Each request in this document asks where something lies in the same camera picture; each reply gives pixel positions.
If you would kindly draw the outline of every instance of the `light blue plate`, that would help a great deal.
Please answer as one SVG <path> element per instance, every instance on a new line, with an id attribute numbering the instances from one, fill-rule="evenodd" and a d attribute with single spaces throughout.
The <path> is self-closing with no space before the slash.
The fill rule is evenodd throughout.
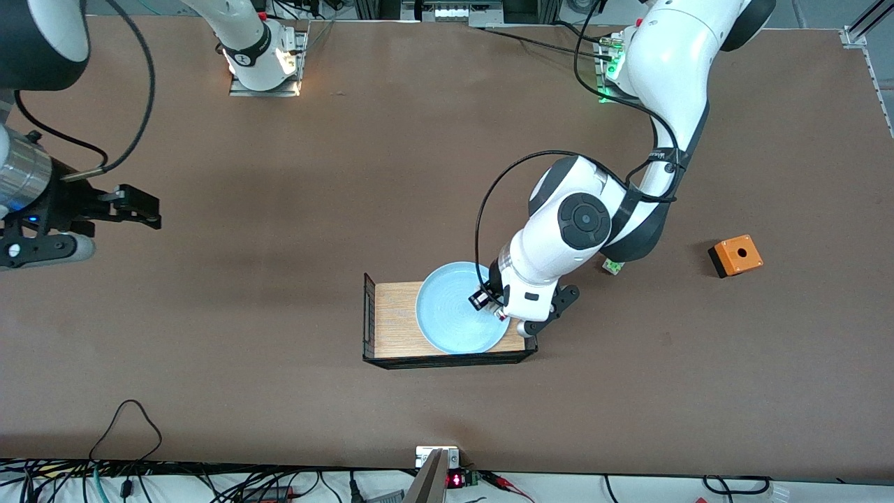
<path id="1" fill-rule="evenodd" d="M 487 281 L 487 268 L 478 267 Z M 416 321 L 428 342 L 447 354 L 483 353 L 500 342 L 509 318 L 475 311 L 468 298 L 479 288 L 472 262 L 453 262 L 428 275 L 416 297 Z"/>

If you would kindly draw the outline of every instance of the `teal cable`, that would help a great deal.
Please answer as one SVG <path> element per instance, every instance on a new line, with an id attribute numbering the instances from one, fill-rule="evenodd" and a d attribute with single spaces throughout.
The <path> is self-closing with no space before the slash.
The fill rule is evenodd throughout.
<path id="1" fill-rule="evenodd" d="M 99 464 L 93 465 L 93 482 L 97 485 L 99 498 L 103 500 L 103 503 L 109 503 L 109 498 L 105 495 L 103 484 L 99 483 Z"/>
<path id="2" fill-rule="evenodd" d="M 153 14 L 158 14 L 158 15 L 160 15 L 160 16 L 161 16 L 161 15 L 164 15 L 164 14 L 160 13 L 159 11 L 153 9 L 152 7 L 146 5 L 146 2 L 145 2 L 144 0 L 137 0 L 137 2 L 139 2 L 140 5 L 146 7 L 146 8 L 147 8 L 151 13 L 153 13 Z"/>

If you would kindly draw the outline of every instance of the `white robot link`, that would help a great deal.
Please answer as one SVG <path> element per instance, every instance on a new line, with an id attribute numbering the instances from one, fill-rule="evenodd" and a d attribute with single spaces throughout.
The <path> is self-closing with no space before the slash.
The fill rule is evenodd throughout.
<path id="1" fill-rule="evenodd" d="M 654 148 L 637 187 L 592 159 L 567 157 L 543 175 L 528 201 L 530 219 L 500 251 L 489 280 L 469 297 L 498 317 L 517 318 L 533 336 L 573 302 L 559 278 L 597 252 L 616 262 L 648 254 L 708 115 L 708 71 L 766 23 L 775 0 L 660 0 L 638 24 L 614 34 L 623 59 L 606 74 L 653 115 Z"/>
<path id="2" fill-rule="evenodd" d="M 35 122 L 26 113 L 19 91 L 63 90 L 84 72 L 90 53 L 85 2 L 0 2 L 0 219 L 4 221 L 0 228 L 0 270 L 90 258 L 94 251 L 93 220 L 128 220 L 161 227 L 155 197 L 129 185 L 103 192 L 87 181 L 121 164 L 136 147 L 154 95 L 154 69 L 145 40 L 121 6 L 115 0 L 107 2 L 128 22 L 144 49 L 150 92 L 143 124 L 131 146 L 114 162 L 104 161 L 86 172 L 77 172 L 49 156 L 38 145 L 39 133 L 24 135 L 5 126 L 13 104 Z M 274 20 L 262 21 L 249 0 L 183 3 L 211 25 L 231 71 L 247 89 L 274 89 L 297 71 L 294 29 Z M 25 229 L 35 235 L 26 236 Z"/>

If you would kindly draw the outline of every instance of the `brown table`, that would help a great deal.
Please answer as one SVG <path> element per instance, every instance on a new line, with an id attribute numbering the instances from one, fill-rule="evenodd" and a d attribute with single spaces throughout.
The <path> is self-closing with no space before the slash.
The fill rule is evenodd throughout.
<path id="1" fill-rule="evenodd" d="M 118 152 L 146 74 L 120 20 L 89 25 L 84 77 L 25 98 Z M 462 26 L 339 23 L 300 98 L 255 99 L 227 96 L 202 20 L 139 25 L 156 112 L 97 185 L 154 193 L 164 229 L 100 224 L 92 260 L 2 275 L 0 456 L 83 457 L 135 397 L 163 459 L 395 467 L 456 443 L 501 470 L 894 477 L 894 141 L 834 31 L 767 31 L 717 58 L 662 241 L 618 277 L 596 261 L 570 275 L 583 296 L 538 354 L 384 371 L 360 360 L 364 272 L 418 281 L 469 260 L 511 161 L 577 149 L 626 173 L 646 118 L 597 103 L 566 55 Z M 550 162 L 499 187 L 483 260 Z M 705 251 L 745 233 L 766 265 L 718 279 Z M 135 409 L 111 439 L 99 455 L 153 441 Z"/>

